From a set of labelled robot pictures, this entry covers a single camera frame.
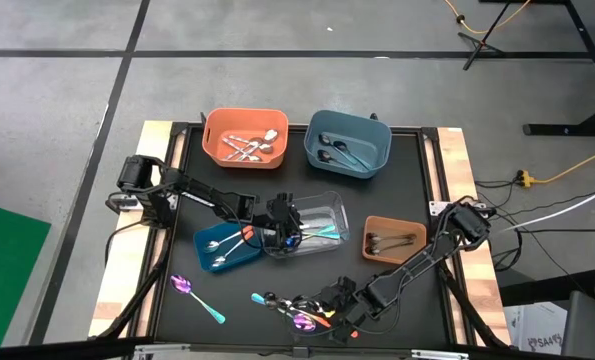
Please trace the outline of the large grey-blue plastic bin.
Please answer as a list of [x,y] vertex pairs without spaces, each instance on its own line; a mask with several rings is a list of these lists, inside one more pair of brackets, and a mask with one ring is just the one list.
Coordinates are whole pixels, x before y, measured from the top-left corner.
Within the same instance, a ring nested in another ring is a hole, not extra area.
[[[367,161],[373,169],[367,171],[359,162],[358,172],[328,168],[317,159],[317,151],[324,149],[332,156],[346,162],[346,159],[331,147],[319,143],[318,135],[324,134],[334,141],[343,141],[356,156]],[[338,173],[358,179],[370,179],[389,159],[392,142],[392,131],[378,119],[359,117],[346,113],[320,110],[316,112],[307,127],[304,138],[304,149],[309,164],[315,168]]]

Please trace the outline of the green floor mat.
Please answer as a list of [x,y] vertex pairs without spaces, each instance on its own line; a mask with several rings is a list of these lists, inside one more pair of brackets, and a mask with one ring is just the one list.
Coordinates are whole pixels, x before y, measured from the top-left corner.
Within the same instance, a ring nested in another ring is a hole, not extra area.
[[0,345],[51,225],[0,208]]

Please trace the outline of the small teal plastic bin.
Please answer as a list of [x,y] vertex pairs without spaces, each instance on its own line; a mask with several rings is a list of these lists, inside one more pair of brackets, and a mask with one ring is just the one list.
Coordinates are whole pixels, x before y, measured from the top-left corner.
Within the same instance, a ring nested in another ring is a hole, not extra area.
[[221,240],[233,233],[236,232],[243,232],[243,229],[237,224],[234,223],[222,223],[210,228],[203,229],[197,232],[194,237],[194,244],[195,250],[197,253],[197,257],[200,263],[200,267],[207,272],[217,273],[221,271],[226,271],[227,269],[234,268],[241,264],[247,263],[259,257],[261,255],[262,249],[260,248],[260,238],[259,238],[259,231],[253,228],[254,235],[253,237],[245,244],[242,244],[238,247],[226,260],[225,264],[218,268],[213,268],[212,263],[215,258],[218,256],[224,255],[228,250],[230,250],[236,243],[238,243],[242,238],[237,237],[231,239],[227,242],[224,242],[220,245],[220,247],[211,253],[207,253],[204,251],[205,246],[211,240]]

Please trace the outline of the dark spoon teal handle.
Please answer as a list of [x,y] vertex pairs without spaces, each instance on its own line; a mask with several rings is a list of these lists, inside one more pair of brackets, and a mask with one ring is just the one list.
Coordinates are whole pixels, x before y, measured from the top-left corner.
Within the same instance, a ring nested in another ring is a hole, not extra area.
[[359,169],[355,165],[353,165],[349,162],[344,162],[342,160],[339,160],[338,158],[335,158],[326,150],[318,150],[317,151],[317,159],[319,162],[323,163],[328,168],[333,169],[335,171],[338,171],[338,170],[348,170],[348,171],[354,171],[354,172],[359,171]]
[[338,154],[340,154],[343,158],[346,159],[346,162],[349,162],[355,166],[358,164],[358,162],[356,160],[353,160],[349,155],[346,155],[344,152],[336,149],[328,136],[326,136],[324,134],[319,134],[318,140],[319,140],[319,143],[321,145],[323,145],[324,147],[331,147],[333,150],[335,150]]
[[348,148],[348,146],[346,145],[345,142],[343,141],[334,141],[333,145],[335,146],[336,149],[344,152],[345,154],[349,155],[350,157],[354,158],[357,162],[359,162],[367,171],[370,171],[373,169],[373,167],[365,160],[363,160],[362,158],[354,155]]

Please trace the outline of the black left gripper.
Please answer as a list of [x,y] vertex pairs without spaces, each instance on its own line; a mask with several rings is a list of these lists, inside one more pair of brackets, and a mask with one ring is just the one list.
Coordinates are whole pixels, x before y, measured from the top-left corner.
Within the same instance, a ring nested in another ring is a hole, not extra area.
[[278,193],[266,203],[267,228],[276,231],[271,241],[271,251],[284,253],[297,248],[302,241],[301,215],[293,202],[292,193]]

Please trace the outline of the black tripod stand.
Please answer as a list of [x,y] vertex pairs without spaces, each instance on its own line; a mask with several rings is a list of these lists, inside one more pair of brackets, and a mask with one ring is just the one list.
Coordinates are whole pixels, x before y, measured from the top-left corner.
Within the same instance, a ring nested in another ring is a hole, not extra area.
[[496,17],[494,22],[491,24],[489,29],[484,33],[484,36],[481,39],[474,38],[474,37],[467,35],[465,33],[462,33],[462,32],[458,33],[459,37],[461,37],[462,39],[465,39],[465,40],[469,40],[474,46],[473,51],[471,52],[471,54],[469,55],[469,57],[467,58],[466,62],[463,65],[464,71],[468,71],[470,69],[471,65],[473,64],[473,62],[476,60],[476,58],[481,54],[492,55],[493,57],[501,56],[501,55],[505,54],[504,51],[502,51],[494,46],[489,45],[487,43],[487,40],[490,37],[490,35],[492,34],[492,32],[495,30],[495,28],[499,25],[503,15],[505,14],[505,12],[507,11],[507,9],[509,7],[509,5],[510,5],[510,0],[507,0],[504,7],[502,8],[502,10],[498,14],[498,16]]

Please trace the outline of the clear plastic bin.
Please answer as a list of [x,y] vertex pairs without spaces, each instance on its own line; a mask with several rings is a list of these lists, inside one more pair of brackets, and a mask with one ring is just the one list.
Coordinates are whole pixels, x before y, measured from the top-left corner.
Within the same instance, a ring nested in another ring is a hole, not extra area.
[[334,225],[341,238],[339,240],[320,237],[303,241],[297,248],[287,247],[284,253],[271,251],[271,241],[274,239],[274,230],[263,229],[261,240],[264,251],[271,257],[280,259],[294,256],[310,255],[314,253],[336,250],[350,239],[350,231],[345,207],[341,196],[334,191],[327,191],[319,195],[297,198],[293,200],[300,215],[302,225],[326,226]]

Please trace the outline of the black desk frame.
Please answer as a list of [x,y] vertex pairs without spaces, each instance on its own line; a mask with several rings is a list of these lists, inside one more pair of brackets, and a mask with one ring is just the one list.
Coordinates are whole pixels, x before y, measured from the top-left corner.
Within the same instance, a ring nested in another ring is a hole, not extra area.
[[[595,44],[571,0],[558,0],[575,25],[578,34],[595,65]],[[578,124],[524,124],[522,131],[527,136],[595,137],[595,113]]]

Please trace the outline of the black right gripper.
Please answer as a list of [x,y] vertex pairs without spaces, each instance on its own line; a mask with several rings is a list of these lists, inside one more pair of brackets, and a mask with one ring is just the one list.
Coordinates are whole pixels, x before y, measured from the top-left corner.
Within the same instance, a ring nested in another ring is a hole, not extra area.
[[324,312],[316,315],[316,321],[332,333],[329,339],[335,343],[346,345],[351,334],[375,312],[375,300],[368,284],[358,288],[352,279],[343,276],[331,285],[325,286],[319,294],[306,300],[314,311]]

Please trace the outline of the small orange plastic bin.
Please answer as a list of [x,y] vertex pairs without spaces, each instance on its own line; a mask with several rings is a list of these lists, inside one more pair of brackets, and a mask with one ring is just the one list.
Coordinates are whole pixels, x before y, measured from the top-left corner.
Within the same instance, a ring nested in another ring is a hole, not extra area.
[[[377,233],[380,236],[415,234],[416,239],[413,240],[413,245],[386,250],[378,255],[371,255],[366,252],[370,245],[390,245],[404,240],[387,240],[372,243],[367,239],[367,234],[369,232]],[[427,229],[422,223],[380,216],[369,216],[365,221],[362,255],[368,260],[400,265],[410,260],[414,255],[420,253],[427,245]]]

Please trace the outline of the large orange plastic bin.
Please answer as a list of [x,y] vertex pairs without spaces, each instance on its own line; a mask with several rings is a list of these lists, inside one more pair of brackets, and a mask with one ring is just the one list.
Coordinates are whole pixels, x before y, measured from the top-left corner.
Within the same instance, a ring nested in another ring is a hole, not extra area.
[[[273,143],[274,152],[266,155],[257,152],[260,162],[224,160],[234,149],[222,139],[237,135],[246,139],[263,137],[274,129],[278,137]],[[203,150],[221,167],[275,169],[284,159],[288,144],[288,117],[280,110],[255,108],[218,108],[209,113],[204,127]]]

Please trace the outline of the white cardboard box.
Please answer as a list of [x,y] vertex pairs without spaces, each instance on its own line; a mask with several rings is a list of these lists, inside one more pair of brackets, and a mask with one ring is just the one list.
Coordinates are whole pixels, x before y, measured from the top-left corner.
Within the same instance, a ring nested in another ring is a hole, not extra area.
[[511,344],[521,351],[560,355],[567,311],[551,302],[504,308]]

